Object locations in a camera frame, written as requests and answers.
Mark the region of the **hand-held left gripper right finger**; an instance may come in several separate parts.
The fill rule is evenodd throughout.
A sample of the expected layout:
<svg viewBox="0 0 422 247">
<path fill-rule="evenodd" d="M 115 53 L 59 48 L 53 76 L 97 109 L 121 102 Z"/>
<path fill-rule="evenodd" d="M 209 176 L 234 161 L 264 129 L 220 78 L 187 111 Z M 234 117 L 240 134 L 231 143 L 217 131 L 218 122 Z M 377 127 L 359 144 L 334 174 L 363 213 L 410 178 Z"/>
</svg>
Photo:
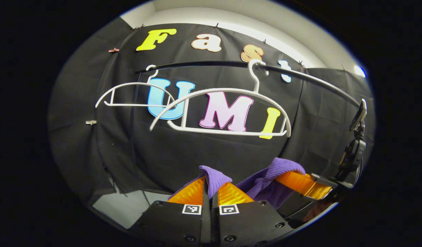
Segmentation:
<svg viewBox="0 0 422 247">
<path fill-rule="evenodd" d="M 292 231 L 267 200 L 255 201 L 230 182 L 212 199 L 212 246 L 270 246 Z"/>
</svg>

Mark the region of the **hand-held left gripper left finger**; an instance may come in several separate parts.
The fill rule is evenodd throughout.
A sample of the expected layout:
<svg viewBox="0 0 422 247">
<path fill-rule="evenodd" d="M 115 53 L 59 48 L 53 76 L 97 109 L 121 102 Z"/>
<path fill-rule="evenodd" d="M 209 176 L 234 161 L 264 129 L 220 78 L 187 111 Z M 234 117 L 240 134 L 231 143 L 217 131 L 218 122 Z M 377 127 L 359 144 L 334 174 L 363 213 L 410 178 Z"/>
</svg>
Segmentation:
<svg viewBox="0 0 422 247">
<path fill-rule="evenodd" d="M 210 205 L 201 176 L 167 201 L 156 200 L 135 223 L 135 233 L 154 246 L 201 246 L 210 241 Z"/>
</svg>

